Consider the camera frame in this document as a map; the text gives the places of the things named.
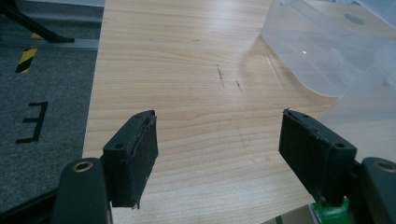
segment wooden table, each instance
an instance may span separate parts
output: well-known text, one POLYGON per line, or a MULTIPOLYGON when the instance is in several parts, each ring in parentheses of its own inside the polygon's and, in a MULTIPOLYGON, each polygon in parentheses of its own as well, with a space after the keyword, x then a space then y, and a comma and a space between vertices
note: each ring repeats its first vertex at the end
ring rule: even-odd
POLYGON ((106 0, 84 157, 155 109, 160 156, 115 223, 263 223, 312 202, 277 152, 282 111, 317 118, 260 31, 269 0, 106 0))

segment carpeted floor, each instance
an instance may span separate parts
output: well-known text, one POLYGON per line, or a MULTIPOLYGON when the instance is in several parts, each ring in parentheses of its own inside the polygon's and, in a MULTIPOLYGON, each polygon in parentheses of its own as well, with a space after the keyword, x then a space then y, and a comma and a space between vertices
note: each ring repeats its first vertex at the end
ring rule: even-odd
MULTIPOLYGON (((33 6, 51 12, 48 5, 33 6)), ((37 21, 61 35, 98 39, 101 10, 93 13, 96 20, 37 21)), ((32 32, 0 15, 1 35, 32 32)), ((28 72, 20 73, 25 51, 0 47, 0 212, 55 189, 66 164, 81 158, 87 125, 97 51, 38 49, 28 72)))

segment light wood tabletop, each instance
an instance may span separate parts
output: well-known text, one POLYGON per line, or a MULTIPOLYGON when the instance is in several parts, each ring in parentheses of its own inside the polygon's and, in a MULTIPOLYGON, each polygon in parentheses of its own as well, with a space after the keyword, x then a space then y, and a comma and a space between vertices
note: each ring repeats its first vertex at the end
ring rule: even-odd
POLYGON ((154 109, 160 155, 140 210, 115 223, 263 223, 313 202, 278 153, 306 89, 261 39, 270 0, 106 0, 84 157, 154 109))

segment yellow and black striped tape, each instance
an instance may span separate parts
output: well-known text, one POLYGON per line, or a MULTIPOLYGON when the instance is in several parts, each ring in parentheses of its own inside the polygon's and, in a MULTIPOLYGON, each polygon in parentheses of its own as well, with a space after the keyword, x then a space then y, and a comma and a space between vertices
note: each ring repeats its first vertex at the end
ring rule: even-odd
MULTIPOLYGON (((32 37, 39 38, 40 36, 37 34, 32 34, 32 37)), ((30 64, 32 63, 33 58, 35 57, 36 52, 37 49, 26 49, 22 54, 21 61, 18 63, 15 73, 24 73, 24 74, 28 73, 30 64)))

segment green plastic part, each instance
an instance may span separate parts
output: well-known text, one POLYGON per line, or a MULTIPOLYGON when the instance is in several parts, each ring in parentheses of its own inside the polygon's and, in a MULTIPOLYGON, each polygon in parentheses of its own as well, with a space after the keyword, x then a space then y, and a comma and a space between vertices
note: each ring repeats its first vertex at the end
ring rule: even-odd
POLYGON ((323 207, 313 203, 315 212, 321 224, 348 224, 347 209, 349 201, 344 200, 341 207, 323 207))

